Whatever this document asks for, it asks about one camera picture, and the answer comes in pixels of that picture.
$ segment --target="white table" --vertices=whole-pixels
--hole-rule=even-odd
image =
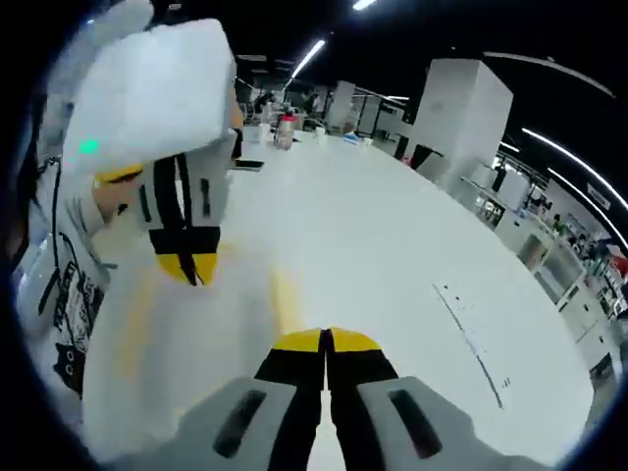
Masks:
[[[417,376],[464,410],[478,437],[503,453],[554,463],[575,445],[593,397],[586,365],[556,307],[495,234],[372,146],[334,137],[317,145],[307,136],[287,152],[245,142],[243,155],[266,164],[258,174],[235,173],[223,240],[253,239],[274,270],[292,280],[293,306],[286,309],[292,326],[339,326],[370,336],[399,376]],[[152,260],[145,238],[138,240],[143,252],[134,248],[134,257],[144,253]],[[165,275],[146,268],[154,261],[138,272],[133,257],[125,258],[87,356],[85,435],[99,457],[170,436],[192,402],[230,374],[254,369],[263,359],[255,355],[274,334],[261,316],[252,337],[250,319],[231,319],[220,309],[216,315],[215,300],[211,309],[200,308],[201,301],[194,304],[200,294],[190,288],[176,304],[176,327],[169,325],[167,338],[152,339],[154,324],[164,317],[153,316],[146,306],[154,301],[146,299],[164,291]],[[229,301],[229,289],[214,294]],[[133,301],[117,308],[125,297]],[[466,338],[445,302],[460,317]],[[181,315],[193,309],[200,312]],[[199,333],[198,322],[206,318],[212,327]],[[223,338],[230,341],[221,343]],[[207,346],[214,341],[216,348]],[[486,364],[502,408],[469,344]],[[131,374],[120,366],[121,351]],[[222,361],[214,361],[217,355]],[[167,357],[167,364],[153,357]],[[160,388],[166,392],[149,394],[151,404],[137,393]],[[320,430],[325,439],[313,456],[338,460],[336,451],[327,453],[333,432]]]

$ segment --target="black ceiling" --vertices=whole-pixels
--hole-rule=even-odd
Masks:
[[[265,67],[274,75],[289,74],[276,69],[276,59],[298,61],[315,40],[325,38],[325,48],[301,79],[327,84],[344,79],[383,94],[416,94],[434,58],[482,58],[514,93],[506,140],[522,149],[517,157],[541,171],[552,166],[581,188],[593,181],[523,133],[525,127],[586,160],[628,197],[628,182],[619,171],[628,135],[628,17],[621,2],[378,0],[362,12],[352,10],[354,2],[183,0],[180,15],[219,19],[234,53],[266,55]],[[153,3],[162,16],[171,2]],[[615,97],[548,67],[485,58],[486,51],[552,57]],[[246,74],[246,65],[238,70]],[[628,236],[625,215],[612,204],[609,217]]]

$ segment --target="green led light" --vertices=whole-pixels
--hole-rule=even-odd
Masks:
[[[94,139],[88,139],[80,145],[80,152],[83,154],[91,154],[98,150],[98,141]]]

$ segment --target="bottle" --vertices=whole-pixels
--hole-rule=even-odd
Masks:
[[[294,135],[294,121],[295,118],[291,112],[285,113],[277,126],[277,133],[275,134],[275,145],[283,150],[288,150],[292,147],[292,137]]]

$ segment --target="white tabletop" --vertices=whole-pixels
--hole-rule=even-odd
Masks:
[[[334,137],[322,145],[313,136],[302,140],[290,151],[244,143],[244,158],[266,164],[259,173],[235,173],[223,225],[223,240],[247,247],[242,254],[263,254],[265,262],[250,262],[259,274],[279,272],[290,280],[291,307],[281,310],[289,324],[362,332],[380,344],[399,376],[418,377],[468,413],[487,444],[544,463],[560,459],[580,436],[593,390],[564,321],[530,273],[475,216],[389,155]],[[143,248],[133,250],[149,260],[150,246],[139,240]],[[164,317],[153,316],[155,301],[146,299],[160,298],[166,276],[150,268],[154,262],[138,269],[132,257],[123,259],[85,371],[85,436],[99,457],[146,445],[148,435],[172,434],[183,409],[229,374],[254,368],[263,359],[254,355],[276,334],[263,324],[272,323],[273,313],[244,322],[216,309],[230,300],[231,285],[222,284],[220,294],[213,291],[218,300],[187,290],[176,304],[187,303],[176,308],[177,327],[156,341],[150,333]],[[114,296],[132,301],[114,309]],[[203,302],[211,308],[201,308]],[[181,315],[194,309],[200,312]],[[198,333],[207,318],[211,327]],[[253,342],[249,322],[259,333]],[[160,348],[169,351],[168,368],[151,360]],[[214,361],[217,355],[222,363]],[[151,386],[141,388],[167,389],[168,397],[152,395],[155,403],[142,404],[136,390],[146,378]],[[184,398],[174,399],[179,390]],[[163,407],[177,411],[154,418]]]

